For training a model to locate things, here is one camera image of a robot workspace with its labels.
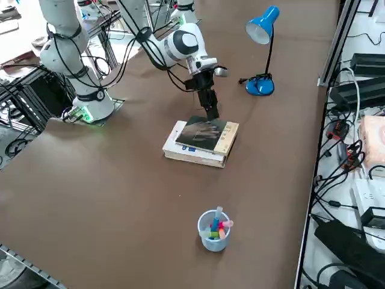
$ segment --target book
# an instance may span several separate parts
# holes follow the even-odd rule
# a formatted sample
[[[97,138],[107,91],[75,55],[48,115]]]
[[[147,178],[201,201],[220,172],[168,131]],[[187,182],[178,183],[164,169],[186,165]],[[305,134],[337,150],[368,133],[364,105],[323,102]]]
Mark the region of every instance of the book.
[[[176,139],[176,143],[227,156],[238,132],[238,126],[239,124],[235,122],[220,119],[208,122],[205,117],[192,116]]]
[[[175,124],[171,134],[163,145],[164,156],[179,161],[188,161],[190,163],[205,164],[213,167],[224,167],[226,163],[225,156],[191,148],[175,142],[186,124],[187,122],[181,120]]]

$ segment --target table surface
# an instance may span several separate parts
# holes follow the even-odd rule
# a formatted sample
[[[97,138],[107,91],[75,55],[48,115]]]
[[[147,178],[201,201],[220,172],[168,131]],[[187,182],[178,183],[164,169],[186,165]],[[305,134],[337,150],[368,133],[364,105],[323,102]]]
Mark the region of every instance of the table surface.
[[[51,120],[2,171],[1,242],[69,288],[291,288],[337,6],[274,3],[276,91],[257,98],[238,79],[264,70],[268,47],[244,24],[271,1],[196,1],[206,49],[230,69],[215,78],[221,118],[240,123],[225,169],[163,157],[175,122],[203,111],[139,53],[109,90],[126,102],[104,127]],[[210,253],[196,223],[217,205],[235,225],[228,248]]]

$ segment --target colored marker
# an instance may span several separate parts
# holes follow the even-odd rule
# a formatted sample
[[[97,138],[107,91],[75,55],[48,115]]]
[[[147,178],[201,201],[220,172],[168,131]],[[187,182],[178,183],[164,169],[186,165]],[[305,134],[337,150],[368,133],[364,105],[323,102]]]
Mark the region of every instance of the colored marker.
[[[219,227],[219,218],[222,215],[223,208],[217,206],[217,210],[215,212],[214,220],[212,221],[211,232],[217,232]]]
[[[224,227],[232,227],[234,225],[234,222],[233,221],[225,221],[225,222],[222,222],[222,226]]]
[[[208,230],[205,230],[205,231],[201,231],[199,233],[199,236],[201,238],[210,238],[210,239],[214,239],[214,238],[220,238],[220,235],[219,235],[219,232],[210,232]]]
[[[219,229],[219,237],[221,239],[225,239],[226,238],[226,233],[224,232],[224,229]]]

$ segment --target pen cup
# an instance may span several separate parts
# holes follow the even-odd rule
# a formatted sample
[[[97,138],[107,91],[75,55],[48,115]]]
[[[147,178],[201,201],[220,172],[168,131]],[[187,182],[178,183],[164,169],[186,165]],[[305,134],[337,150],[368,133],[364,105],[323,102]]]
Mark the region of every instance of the pen cup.
[[[198,219],[198,233],[199,236],[203,235],[201,232],[205,231],[208,226],[212,223],[214,216],[215,216],[216,210],[209,210],[207,212],[204,212]],[[229,217],[222,212],[221,217],[219,219],[220,222],[229,221]],[[201,237],[202,243],[204,247],[212,252],[219,252],[222,251],[224,248],[226,248],[227,244],[229,243],[229,237],[230,237],[230,231],[231,228],[224,228],[226,232],[225,239],[217,239],[217,240],[211,240],[208,238]]]

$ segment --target robotic arm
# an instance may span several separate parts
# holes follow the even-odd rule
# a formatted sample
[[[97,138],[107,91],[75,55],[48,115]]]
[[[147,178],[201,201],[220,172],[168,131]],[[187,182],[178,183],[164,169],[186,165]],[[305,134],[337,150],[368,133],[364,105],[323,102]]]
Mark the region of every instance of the robotic arm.
[[[113,102],[92,69],[84,66],[78,56],[87,48],[88,35],[76,18],[73,0],[39,1],[45,19],[56,29],[41,52],[42,63],[69,78],[77,92],[73,104],[84,107],[92,120],[108,117],[114,109]],[[179,1],[193,3],[193,0]],[[218,68],[217,59],[208,57],[198,26],[194,23],[183,24],[159,41],[149,27],[142,27],[144,0],[117,0],[117,3],[123,20],[155,67],[169,70],[178,61],[186,60],[192,79],[184,82],[184,91],[197,91],[208,119],[218,118],[217,97],[211,89],[213,75],[218,74],[215,70]]]

